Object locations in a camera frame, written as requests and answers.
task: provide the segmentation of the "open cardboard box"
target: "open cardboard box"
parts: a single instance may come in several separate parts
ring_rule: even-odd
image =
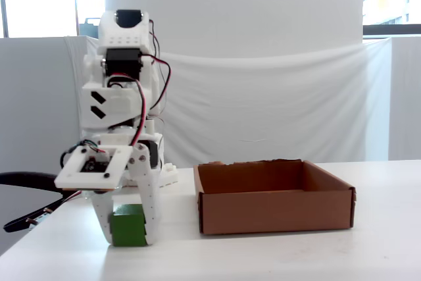
[[[195,166],[204,234],[353,227],[355,188],[308,161]]]

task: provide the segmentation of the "red wire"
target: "red wire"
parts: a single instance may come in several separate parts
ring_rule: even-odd
[[[66,199],[63,200],[63,202],[61,204],[63,204],[64,202],[67,202],[71,199],[73,199],[74,197],[77,197],[78,195],[80,195],[82,193],[82,191],[77,191],[75,193],[73,193],[70,197],[67,197]]]
[[[166,91],[166,88],[168,87],[168,83],[170,82],[170,79],[171,79],[171,66],[166,62],[166,61],[163,61],[162,59],[159,59],[158,57],[155,57],[155,56],[153,56],[153,55],[150,55],[150,54],[144,54],[144,55],[142,55],[142,56],[150,56],[150,57],[152,57],[153,58],[153,60],[154,61],[157,61],[158,63],[160,63],[160,64],[165,64],[167,67],[168,67],[168,76],[166,77],[166,81],[165,81],[165,85],[164,85],[164,89],[162,89],[162,92],[161,92],[161,95],[159,96],[159,98],[158,98],[158,100],[157,100],[157,102],[155,102],[154,104],[153,104],[153,106],[151,107],[151,109],[153,109],[153,108],[155,108],[156,106],[157,106],[157,104],[162,100],[162,97],[164,97],[164,94],[165,94],[165,91]]]
[[[136,133],[135,133],[135,135],[134,135],[134,137],[133,137],[133,139],[130,143],[131,146],[134,146],[137,143],[137,139],[139,138],[139,136],[141,134],[141,131],[143,129],[143,125],[145,125],[145,121],[146,121],[145,95],[143,94],[142,87],[140,85],[139,80],[134,79],[134,78],[130,77],[129,75],[123,73],[123,72],[116,72],[116,73],[112,74],[112,76],[125,77],[125,78],[129,78],[129,79],[135,81],[136,84],[137,84],[137,88],[139,89],[139,92],[140,92],[140,96],[141,96],[141,99],[142,99],[141,118],[140,118],[139,128],[137,129],[137,131],[136,131]]]

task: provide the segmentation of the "box flap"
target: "box flap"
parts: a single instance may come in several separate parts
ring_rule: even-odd
[[[305,191],[335,191],[353,188],[352,185],[309,161],[304,161],[303,183]]]
[[[196,188],[205,194],[299,190],[301,160],[257,161],[232,165],[207,164],[195,167]]]

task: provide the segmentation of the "cable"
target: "cable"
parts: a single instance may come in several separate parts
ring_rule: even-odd
[[[157,106],[157,104],[159,103],[159,101],[161,101],[161,99],[162,99],[162,97],[164,96],[164,94],[165,94],[165,92],[166,92],[166,89],[167,89],[167,87],[168,87],[168,83],[170,82],[170,79],[171,79],[171,66],[166,62],[166,61],[163,61],[162,59],[159,59],[159,58],[157,58],[157,57],[155,57],[155,56],[153,56],[153,55],[150,55],[150,54],[144,54],[144,55],[142,55],[142,56],[149,56],[149,57],[152,57],[152,59],[154,60],[154,61],[157,61],[158,63],[160,63],[160,64],[165,64],[167,67],[168,67],[168,76],[166,77],[166,81],[165,81],[165,84],[164,84],[164,88],[162,89],[162,92],[161,92],[161,94],[159,95],[159,98],[158,98],[158,100],[153,104],[153,106],[151,107],[151,109],[153,109],[153,108],[155,108],[156,106]]]
[[[154,49],[155,56],[157,56],[157,44],[155,43],[155,41],[157,41],[157,37],[156,37],[156,36],[155,36],[155,34],[154,34],[154,33],[152,33],[152,32],[149,32],[149,34],[151,34],[151,35],[152,35],[152,38],[153,38],[153,40],[152,40],[152,43],[153,43],[153,49]]]
[[[152,32],[149,32],[150,34],[152,34],[152,41],[153,41],[153,48],[155,49],[155,57],[157,56],[157,46],[155,45],[155,40],[158,41],[157,37],[155,36],[155,23],[153,22],[152,19],[149,19],[149,23],[152,24]]]
[[[98,148],[98,145],[94,141],[82,140],[82,141],[79,141],[78,143],[74,144],[71,148],[69,148],[67,151],[65,151],[63,154],[61,154],[61,156],[60,156],[60,167],[62,169],[64,168],[64,158],[66,157],[67,154],[73,153],[74,150],[78,146],[85,146],[85,145],[89,146],[89,148],[92,149],[93,151],[95,151],[96,153],[105,153],[105,151]]]
[[[155,35],[155,23],[153,22],[153,20],[149,20],[149,22],[152,24],[152,32],[149,32],[151,35],[152,35],[152,37],[153,37],[153,47],[154,47],[154,49],[155,49],[155,57],[157,56],[157,46],[158,46],[158,58],[160,59],[161,58],[161,46],[159,45],[159,41],[158,41],[158,38],[156,37],[156,35]],[[166,80],[165,80],[165,78],[164,78],[164,74],[162,73],[162,69],[161,69],[161,64],[159,63],[159,72],[161,73],[161,77],[162,77],[162,80],[163,80],[163,82],[164,82],[164,85],[166,84]],[[162,107],[162,110],[160,111],[160,113],[159,114],[161,114],[162,112],[164,112],[164,110],[165,110],[165,106],[166,106],[166,92],[165,92],[165,103],[164,103],[164,106]]]
[[[75,193],[73,193],[70,197],[67,197],[66,199],[64,199],[63,201],[62,201],[62,203],[61,204],[63,204],[64,202],[67,202],[67,201],[69,201],[69,200],[71,200],[71,199],[73,199],[74,197],[77,197],[78,195],[80,195],[82,193],[82,191],[76,191]]]
[[[142,110],[141,110],[141,114],[140,114],[140,123],[139,123],[139,126],[137,127],[136,133],[134,134],[134,136],[133,136],[133,138],[130,142],[130,145],[134,146],[137,143],[137,139],[139,138],[140,133],[141,133],[142,128],[143,128],[143,125],[145,124],[145,121],[146,121],[145,96],[143,94],[142,87],[140,85],[139,80],[134,79],[134,78],[130,77],[129,75],[125,74],[125,73],[116,73],[116,74],[113,74],[112,76],[110,76],[109,81],[113,78],[116,78],[116,77],[126,78],[126,79],[130,79],[130,80],[134,81],[137,84],[137,88],[139,90],[140,98],[142,100]]]

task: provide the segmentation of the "white bracket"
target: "white bracket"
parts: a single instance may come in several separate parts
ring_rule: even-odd
[[[132,158],[128,168],[130,178],[137,182],[140,198],[145,214],[146,242],[152,245],[156,240],[157,226],[159,223],[158,183],[159,170],[151,170],[149,163],[149,149],[139,145],[133,148]]]

